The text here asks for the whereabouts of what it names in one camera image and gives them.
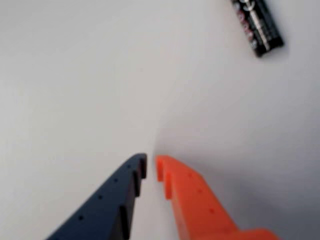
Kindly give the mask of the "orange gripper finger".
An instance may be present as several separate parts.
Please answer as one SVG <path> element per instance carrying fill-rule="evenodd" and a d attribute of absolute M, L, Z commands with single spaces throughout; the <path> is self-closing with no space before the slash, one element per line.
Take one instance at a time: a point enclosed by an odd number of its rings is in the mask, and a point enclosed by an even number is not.
<path fill-rule="evenodd" d="M 156 171 L 164 195 L 171 201 L 178 235 L 182 240 L 276 240 L 264 228 L 241 230 L 193 168 L 168 156 L 158 155 Z"/>

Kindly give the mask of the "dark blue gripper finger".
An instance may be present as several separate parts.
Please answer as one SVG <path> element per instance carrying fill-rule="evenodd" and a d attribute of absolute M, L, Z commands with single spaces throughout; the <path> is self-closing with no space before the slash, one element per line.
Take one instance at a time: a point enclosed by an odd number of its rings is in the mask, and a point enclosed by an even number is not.
<path fill-rule="evenodd" d="M 131 156 L 48 238 L 128 240 L 135 200 L 146 177 L 147 155 Z"/>

